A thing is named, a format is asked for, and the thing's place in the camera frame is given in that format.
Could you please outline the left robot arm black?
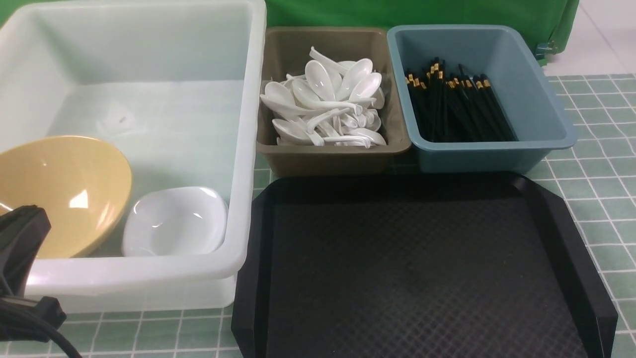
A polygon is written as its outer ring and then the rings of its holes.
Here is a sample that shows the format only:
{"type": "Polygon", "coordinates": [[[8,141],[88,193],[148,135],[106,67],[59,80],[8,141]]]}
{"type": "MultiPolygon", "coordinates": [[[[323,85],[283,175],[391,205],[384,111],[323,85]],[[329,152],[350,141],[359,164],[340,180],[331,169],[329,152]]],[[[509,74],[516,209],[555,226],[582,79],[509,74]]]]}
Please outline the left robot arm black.
{"type": "Polygon", "coordinates": [[[25,205],[0,218],[0,294],[23,297],[30,269],[51,229],[44,208],[25,205]]]}

